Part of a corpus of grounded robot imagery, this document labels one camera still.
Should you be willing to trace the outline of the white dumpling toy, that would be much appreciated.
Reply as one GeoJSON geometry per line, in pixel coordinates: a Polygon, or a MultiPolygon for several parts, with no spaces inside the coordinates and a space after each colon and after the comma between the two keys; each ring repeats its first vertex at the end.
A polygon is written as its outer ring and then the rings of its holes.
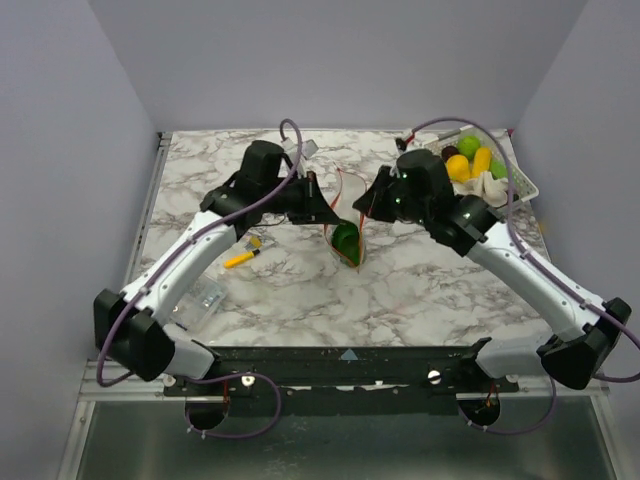
{"type": "Polygon", "coordinates": [[[508,200],[508,180],[495,179],[489,171],[482,172],[480,176],[464,183],[453,182],[452,186],[456,194],[479,197],[494,208],[504,206],[508,200]]]}

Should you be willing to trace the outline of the clear zip bag orange zipper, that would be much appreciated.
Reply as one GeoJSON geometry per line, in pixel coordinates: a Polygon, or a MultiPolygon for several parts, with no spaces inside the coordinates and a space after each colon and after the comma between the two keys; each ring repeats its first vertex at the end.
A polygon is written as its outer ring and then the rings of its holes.
{"type": "Polygon", "coordinates": [[[353,207],[367,191],[367,183],[360,175],[336,169],[338,190],[330,202],[339,217],[337,225],[325,224],[323,234],[332,256],[341,264],[359,270],[366,259],[363,233],[365,216],[353,207]]]}

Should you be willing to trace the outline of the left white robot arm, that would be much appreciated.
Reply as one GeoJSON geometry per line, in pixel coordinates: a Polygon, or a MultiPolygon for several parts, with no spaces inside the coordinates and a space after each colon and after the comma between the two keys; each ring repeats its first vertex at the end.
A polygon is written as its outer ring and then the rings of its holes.
{"type": "Polygon", "coordinates": [[[171,324],[174,307],[192,283],[266,214],[283,214],[294,225],[340,222],[314,172],[302,168],[314,142],[256,140],[240,168],[209,191],[178,240],[145,273],[118,293],[105,289],[94,300],[99,358],[117,361],[144,381],[163,373],[187,377],[201,395],[222,380],[213,350],[171,324]]]}

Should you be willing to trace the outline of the white green bok choy toy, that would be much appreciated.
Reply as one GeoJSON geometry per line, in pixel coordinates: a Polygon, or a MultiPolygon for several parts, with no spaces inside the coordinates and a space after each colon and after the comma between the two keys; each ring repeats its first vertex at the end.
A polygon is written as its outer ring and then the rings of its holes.
{"type": "Polygon", "coordinates": [[[337,258],[351,268],[361,263],[360,231],[350,222],[343,221],[336,225],[330,234],[330,244],[337,258]]]}

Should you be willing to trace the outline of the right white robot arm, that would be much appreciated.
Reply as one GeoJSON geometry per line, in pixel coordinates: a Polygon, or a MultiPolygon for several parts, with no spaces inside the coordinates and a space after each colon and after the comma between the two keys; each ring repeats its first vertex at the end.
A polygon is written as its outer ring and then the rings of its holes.
{"type": "Polygon", "coordinates": [[[460,367],[460,379],[480,392],[507,375],[548,375],[583,390],[596,377],[631,314],[619,298],[604,301],[513,234],[504,217],[482,198],[454,192],[444,162],[426,149],[400,155],[379,169],[353,203],[366,217],[425,228],[438,244],[492,272],[547,323],[551,335],[486,341],[460,367]]]}

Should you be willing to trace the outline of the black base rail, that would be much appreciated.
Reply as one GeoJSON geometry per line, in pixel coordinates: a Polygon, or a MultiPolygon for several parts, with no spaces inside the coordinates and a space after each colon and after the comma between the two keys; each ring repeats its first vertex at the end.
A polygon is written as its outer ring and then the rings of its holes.
{"type": "Polygon", "coordinates": [[[188,405],[224,402],[234,416],[454,415],[458,395],[514,393],[463,347],[220,347],[212,383],[179,379],[164,389],[188,405]]]}

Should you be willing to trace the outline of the white perforated plastic basket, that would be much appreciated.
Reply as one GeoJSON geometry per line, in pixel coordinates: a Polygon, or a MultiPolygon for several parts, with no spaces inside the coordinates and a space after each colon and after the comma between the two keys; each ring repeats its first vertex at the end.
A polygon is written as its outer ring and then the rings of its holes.
{"type": "Polygon", "coordinates": [[[495,208],[507,205],[508,169],[511,165],[513,206],[539,195],[538,187],[524,174],[510,155],[504,156],[490,137],[471,125],[431,134],[418,146],[439,156],[454,192],[475,195],[495,208]]]}

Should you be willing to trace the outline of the clear plastic screw box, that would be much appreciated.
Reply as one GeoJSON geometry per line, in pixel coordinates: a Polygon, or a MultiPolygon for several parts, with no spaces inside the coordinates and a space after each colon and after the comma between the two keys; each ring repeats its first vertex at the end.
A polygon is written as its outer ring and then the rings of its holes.
{"type": "Polygon", "coordinates": [[[171,320],[187,331],[201,330],[226,296],[224,286],[202,276],[191,284],[174,307],[171,320]]]}

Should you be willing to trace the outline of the yellow round lemon toy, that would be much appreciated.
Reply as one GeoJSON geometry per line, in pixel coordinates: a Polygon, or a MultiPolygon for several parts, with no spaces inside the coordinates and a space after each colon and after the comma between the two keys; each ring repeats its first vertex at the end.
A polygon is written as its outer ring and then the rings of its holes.
{"type": "Polygon", "coordinates": [[[449,157],[446,161],[446,170],[452,182],[465,183],[471,178],[469,160],[462,154],[449,157]]]}

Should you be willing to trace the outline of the yellow corn toy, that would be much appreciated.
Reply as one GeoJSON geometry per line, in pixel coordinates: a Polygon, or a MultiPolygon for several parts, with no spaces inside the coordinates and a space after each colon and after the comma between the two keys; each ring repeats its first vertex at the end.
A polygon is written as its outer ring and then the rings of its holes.
{"type": "Polygon", "coordinates": [[[491,161],[492,161],[492,151],[490,148],[486,146],[479,147],[473,158],[472,168],[471,168],[471,177],[477,178],[481,176],[484,172],[490,170],[491,161]]]}

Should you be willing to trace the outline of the green cabbage toy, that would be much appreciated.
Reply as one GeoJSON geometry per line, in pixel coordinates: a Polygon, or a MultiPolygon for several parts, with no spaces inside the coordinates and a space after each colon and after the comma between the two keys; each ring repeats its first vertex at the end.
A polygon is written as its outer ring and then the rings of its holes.
{"type": "Polygon", "coordinates": [[[474,135],[461,137],[457,142],[458,152],[467,159],[473,159],[477,150],[482,146],[480,139],[474,135]]]}

